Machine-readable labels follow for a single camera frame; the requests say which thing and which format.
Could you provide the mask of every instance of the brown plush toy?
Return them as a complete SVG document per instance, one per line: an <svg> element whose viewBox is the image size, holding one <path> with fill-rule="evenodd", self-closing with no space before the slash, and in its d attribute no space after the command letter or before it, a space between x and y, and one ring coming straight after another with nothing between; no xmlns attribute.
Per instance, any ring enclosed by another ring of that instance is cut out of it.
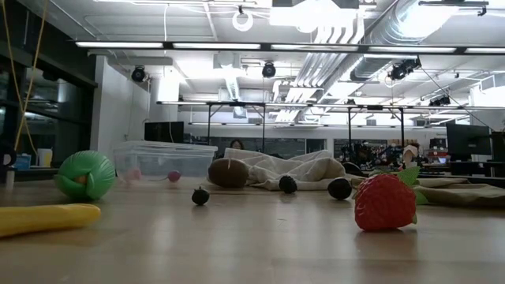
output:
<svg viewBox="0 0 505 284"><path fill-rule="evenodd" d="M247 182L249 169L237 159L216 159L208 168L208 179L223 188L241 189Z"/></svg>

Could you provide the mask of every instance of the clear plastic container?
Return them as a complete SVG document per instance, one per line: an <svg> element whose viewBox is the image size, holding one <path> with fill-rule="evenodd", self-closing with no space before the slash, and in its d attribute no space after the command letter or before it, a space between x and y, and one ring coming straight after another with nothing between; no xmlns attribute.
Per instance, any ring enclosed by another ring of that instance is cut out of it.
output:
<svg viewBox="0 0 505 284"><path fill-rule="evenodd" d="M123 181L163 179L178 171L183 178L205 178L214 146L127 141L114 149L114 163Z"/></svg>

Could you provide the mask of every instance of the office equipment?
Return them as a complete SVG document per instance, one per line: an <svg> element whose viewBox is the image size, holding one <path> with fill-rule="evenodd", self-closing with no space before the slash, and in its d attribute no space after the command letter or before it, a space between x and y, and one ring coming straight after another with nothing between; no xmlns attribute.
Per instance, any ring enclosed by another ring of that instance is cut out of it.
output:
<svg viewBox="0 0 505 284"><path fill-rule="evenodd" d="M144 140L183 143L184 122L146 122L144 125Z"/></svg>
<svg viewBox="0 0 505 284"><path fill-rule="evenodd" d="M490 155L489 128L478 125L447 125L449 155Z"/></svg>
<svg viewBox="0 0 505 284"><path fill-rule="evenodd" d="M434 149L434 148L446 148L447 143L444 138L433 138L429 140L429 148Z"/></svg>

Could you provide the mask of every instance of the dark hair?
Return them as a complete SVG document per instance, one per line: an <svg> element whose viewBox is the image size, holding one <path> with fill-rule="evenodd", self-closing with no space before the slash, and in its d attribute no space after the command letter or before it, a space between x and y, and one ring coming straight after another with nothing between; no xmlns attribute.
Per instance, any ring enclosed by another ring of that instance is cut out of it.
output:
<svg viewBox="0 0 505 284"><path fill-rule="evenodd" d="M240 141L239 139L232 140L232 141L230 142L230 148L233 148L233 147L234 147L235 142L237 142L238 144L240 144L240 149L241 149L241 150L244 150L244 149L245 149L244 144L243 144L243 143L242 143L242 141Z"/></svg>

